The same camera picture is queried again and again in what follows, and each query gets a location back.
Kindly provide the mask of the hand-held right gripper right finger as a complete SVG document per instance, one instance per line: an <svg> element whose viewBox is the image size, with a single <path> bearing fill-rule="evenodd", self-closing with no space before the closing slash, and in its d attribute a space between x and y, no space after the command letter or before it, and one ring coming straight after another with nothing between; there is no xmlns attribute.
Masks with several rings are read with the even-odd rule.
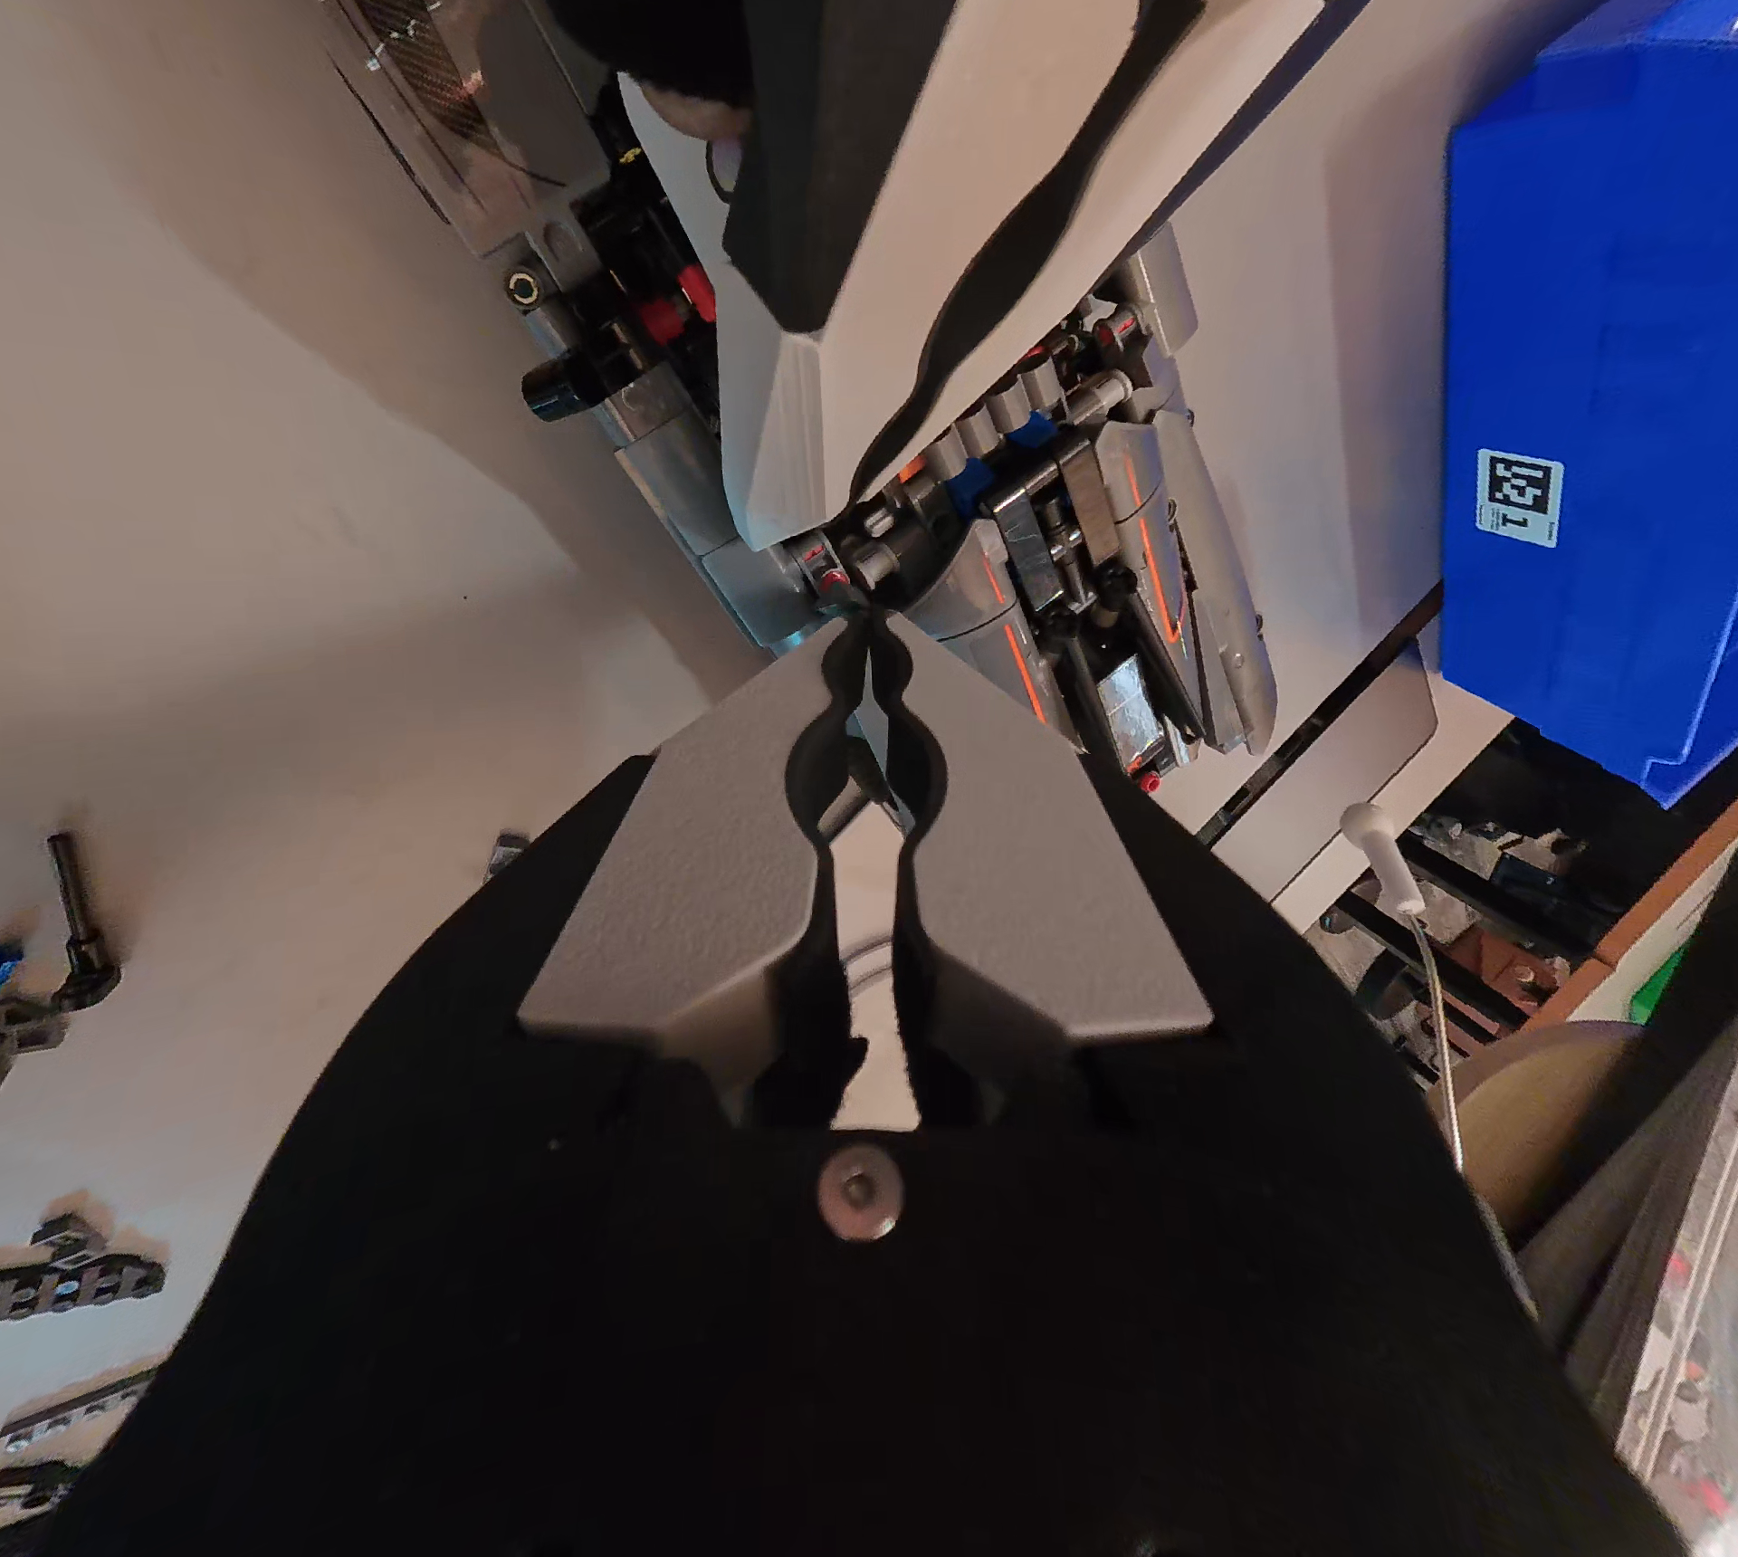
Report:
<svg viewBox="0 0 1738 1557"><path fill-rule="evenodd" d="M880 617L880 768L904 842L892 993L922 1125L973 1125L1082 1050L1212 1009L1075 742Z"/></svg>

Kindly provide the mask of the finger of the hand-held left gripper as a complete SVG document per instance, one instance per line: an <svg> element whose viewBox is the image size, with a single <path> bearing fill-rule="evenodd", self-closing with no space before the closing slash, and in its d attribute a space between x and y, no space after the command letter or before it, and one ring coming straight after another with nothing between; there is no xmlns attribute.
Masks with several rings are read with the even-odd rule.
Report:
<svg viewBox="0 0 1738 1557"><path fill-rule="evenodd" d="M753 548L824 525L867 488L865 450L914 386L967 264L1079 131L1141 0L955 0L824 325L792 333L722 231L720 423L727 507Z"/></svg>
<svg viewBox="0 0 1738 1557"><path fill-rule="evenodd" d="M1322 0L1141 0L1132 38L1079 131L951 288L910 393L865 450L867 486L1149 237L1163 199L1320 9Z"/></svg>

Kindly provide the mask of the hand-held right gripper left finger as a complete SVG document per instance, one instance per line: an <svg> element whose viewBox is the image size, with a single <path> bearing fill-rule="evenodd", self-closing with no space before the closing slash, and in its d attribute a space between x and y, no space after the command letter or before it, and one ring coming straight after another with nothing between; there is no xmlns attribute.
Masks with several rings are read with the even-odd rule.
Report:
<svg viewBox="0 0 1738 1557"><path fill-rule="evenodd" d="M863 1046L822 819L863 686L865 619L837 615L657 748L523 1029L688 1060L757 1123L833 1121Z"/></svg>

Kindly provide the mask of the grey lego car model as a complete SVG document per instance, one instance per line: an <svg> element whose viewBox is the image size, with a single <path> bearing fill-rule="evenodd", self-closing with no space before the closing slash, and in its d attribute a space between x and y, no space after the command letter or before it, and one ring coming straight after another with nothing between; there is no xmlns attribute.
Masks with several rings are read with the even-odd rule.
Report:
<svg viewBox="0 0 1738 1557"><path fill-rule="evenodd" d="M837 601L906 613L1033 717L1155 788L1257 750L1271 664L1175 352L1167 227L833 519L765 548L724 486L718 272L743 140L684 137L545 0L315 0L337 78L535 346L531 415L588 415L765 650Z"/></svg>

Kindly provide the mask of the scattered small lego pieces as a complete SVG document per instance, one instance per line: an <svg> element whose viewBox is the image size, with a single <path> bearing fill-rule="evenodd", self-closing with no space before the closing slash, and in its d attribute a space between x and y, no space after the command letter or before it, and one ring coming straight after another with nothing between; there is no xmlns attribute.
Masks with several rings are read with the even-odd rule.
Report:
<svg viewBox="0 0 1738 1557"><path fill-rule="evenodd" d="M188 915L162 962L119 954L78 840L47 840L62 923L17 982L4 923L4 1072L70 1042L66 1086L4 1099L4 1552L70 1484L184 1335L294 1111L412 952L372 882Z"/></svg>

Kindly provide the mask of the person's left hand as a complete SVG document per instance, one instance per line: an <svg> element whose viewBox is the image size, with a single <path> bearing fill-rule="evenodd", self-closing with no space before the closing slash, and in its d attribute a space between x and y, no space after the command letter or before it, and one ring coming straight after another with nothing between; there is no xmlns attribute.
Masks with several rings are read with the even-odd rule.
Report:
<svg viewBox="0 0 1738 1557"><path fill-rule="evenodd" d="M688 93L633 76L645 103L676 133L704 140L741 140L751 127L751 109L710 95Z"/></svg>

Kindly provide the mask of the white metal desk stand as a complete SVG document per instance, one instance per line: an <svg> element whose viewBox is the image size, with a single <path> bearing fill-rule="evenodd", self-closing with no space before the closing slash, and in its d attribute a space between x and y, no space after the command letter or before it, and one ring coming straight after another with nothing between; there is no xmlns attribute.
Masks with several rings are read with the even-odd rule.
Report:
<svg viewBox="0 0 1738 1557"><path fill-rule="evenodd" d="M1438 731L1438 625L1430 617L1404 637L1392 660L1267 786L1212 844L1234 872L1306 929L1322 905L1334 862L1359 850L1339 833L1341 811L1377 801ZM904 1074L892 1003L892 893L898 823L880 805L859 801L833 835L837 931L845 960L851 1027L865 1039L865 1062L851 1078L833 1129L908 1131L918 1109Z"/></svg>

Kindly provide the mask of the blue plastic storage bin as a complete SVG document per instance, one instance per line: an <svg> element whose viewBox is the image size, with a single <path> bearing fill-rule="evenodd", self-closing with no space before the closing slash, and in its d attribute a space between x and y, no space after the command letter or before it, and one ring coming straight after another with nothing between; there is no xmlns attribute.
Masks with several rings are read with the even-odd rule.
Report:
<svg viewBox="0 0 1738 1557"><path fill-rule="evenodd" d="M1455 129L1443 425L1443 676L1673 805L1736 742L1736 0Z"/></svg>

